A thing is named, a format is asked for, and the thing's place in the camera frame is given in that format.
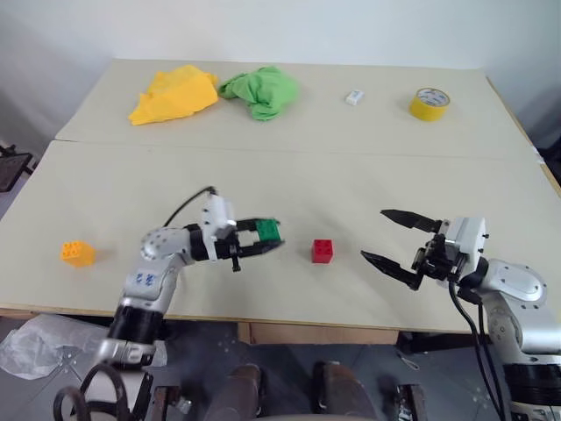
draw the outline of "orange lego brick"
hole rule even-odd
[[[60,259],[76,268],[81,268],[94,264],[96,250],[83,241],[71,241],[62,245]]]

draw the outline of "yellow cloth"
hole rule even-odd
[[[218,101],[217,83],[218,77],[191,65],[158,72],[129,119],[132,125],[145,125],[188,117]]]

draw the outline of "white table surface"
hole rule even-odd
[[[157,71],[195,64],[221,81],[263,64],[115,60],[56,139],[88,143],[306,153],[371,153],[524,160],[528,141],[480,70],[278,64],[301,86],[284,116],[252,120],[240,100],[221,99],[189,118],[132,126],[127,116]],[[439,88],[451,106],[437,123],[408,113],[422,87]],[[365,96],[353,107],[352,89]]]
[[[485,216],[485,256],[525,263],[559,310],[561,201],[535,160],[267,152],[54,141],[0,223],[0,306],[111,314],[140,238],[195,190],[216,185],[238,218],[276,217],[287,243],[259,258],[186,268],[170,315],[185,318],[465,331],[447,291],[417,292],[370,266],[359,250],[407,266],[430,236],[381,209],[432,218]],[[196,222],[194,203],[177,224]],[[310,263],[331,238],[329,265]],[[99,251],[89,268],[60,261],[64,241]]]

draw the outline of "tape roll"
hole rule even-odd
[[[413,97],[409,111],[424,121],[436,121],[446,112],[450,98],[439,89],[421,88]]]

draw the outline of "white wall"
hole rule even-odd
[[[42,151],[115,56],[483,67],[539,141],[559,18],[559,0],[3,0],[0,139]]]

